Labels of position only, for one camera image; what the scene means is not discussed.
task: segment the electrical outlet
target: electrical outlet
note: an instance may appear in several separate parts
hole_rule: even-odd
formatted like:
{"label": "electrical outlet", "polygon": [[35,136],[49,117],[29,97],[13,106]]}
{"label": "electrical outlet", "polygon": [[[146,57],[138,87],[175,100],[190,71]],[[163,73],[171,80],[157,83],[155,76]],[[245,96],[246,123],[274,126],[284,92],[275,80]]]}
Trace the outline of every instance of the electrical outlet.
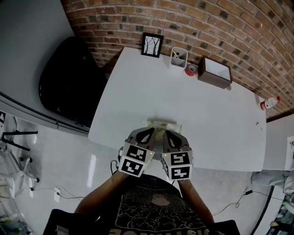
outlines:
{"label": "electrical outlet", "polygon": [[60,202],[60,195],[61,195],[61,190],[59,188],[54,188],[54,200],[56,202]]}

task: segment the white floor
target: white floor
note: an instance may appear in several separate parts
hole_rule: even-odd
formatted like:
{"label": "white floor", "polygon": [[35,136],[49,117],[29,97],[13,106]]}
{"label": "white floor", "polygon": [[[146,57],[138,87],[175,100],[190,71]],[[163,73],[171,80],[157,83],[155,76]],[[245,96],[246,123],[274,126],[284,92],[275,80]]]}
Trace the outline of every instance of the white floor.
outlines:
{"label": "white floor", "polygon": [[[86,137],[67,134],[57,130],[18,120],[20,131],[38,130],[35,136],[17,136],[15,142],[31,148],[30,152],[12,148],[16,157],[25,155],[33,158],[33,167],[40,178],[36,189],[53,189],[62,186],[75,196],[85,196],[101,185],[111,176],[110,161],[117,159],[118,150],[95,144]],[[90,162],[96,156],[95,173],[92,186],[89,180]],[[154,160],[146,173],[166,179],[160,162]],[[192,182],[212,214],[218,213],[230,203],[237,202],[247,190],[268,193],[269,187],[250,183],[251,172],[229,172],[194,168]],[[71,197],[65,190],[62,195]],[[214,216],[215,221],[233,219],[236,221],[241,235],[249,235],[254,228],[264,208],[266,196],[253,193],[244,196],[238,209],[228,207],[224,212]],[[67,212],[74,212],[79,200],[63,199],[54,201],[50,190],[35,191],[31,198],[29,190],[25,189],[16,198],[18,210],[23,214],[26,222],[37,234],[42,234],[50,212],[58,208]]]}

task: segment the picture frame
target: picture frame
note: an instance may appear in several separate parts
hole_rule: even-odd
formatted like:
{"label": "picture frame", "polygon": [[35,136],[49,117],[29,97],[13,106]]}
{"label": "picture frame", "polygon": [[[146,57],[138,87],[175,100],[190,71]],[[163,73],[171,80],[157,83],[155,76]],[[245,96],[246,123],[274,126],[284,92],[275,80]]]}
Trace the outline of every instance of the picture frame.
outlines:
{"label": "picture frame", "polygon": [[141,55],[159,58],[163,40],[162,35],[143,33]]}

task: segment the brown tissue box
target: brown tissue box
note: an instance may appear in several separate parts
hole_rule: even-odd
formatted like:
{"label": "brown tissue box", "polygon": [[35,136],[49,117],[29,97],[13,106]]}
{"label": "brown tissue box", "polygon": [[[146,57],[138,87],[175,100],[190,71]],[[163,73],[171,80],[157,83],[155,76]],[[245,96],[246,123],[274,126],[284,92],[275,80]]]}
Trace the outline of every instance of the brown tissue box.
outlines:
{"label": "brown tissue box", "polygon": [[232,83],[230,67],[204,56],[198,64],[198,80],[224,89]]}

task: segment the printed shirt graphic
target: printed shirt graphic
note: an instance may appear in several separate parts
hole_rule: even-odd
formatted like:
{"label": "printed shirt graphic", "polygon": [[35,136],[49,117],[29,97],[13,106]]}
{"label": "printed shirt graphic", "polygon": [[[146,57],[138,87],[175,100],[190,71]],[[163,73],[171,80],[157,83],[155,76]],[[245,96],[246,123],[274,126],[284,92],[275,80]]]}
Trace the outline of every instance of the printed shirt graphic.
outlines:
{"label": "printed shirt graphic", "polygon": [[149,175],[142,175],[139,182],[121,194],[107,234],[209,234],[174,186]]}

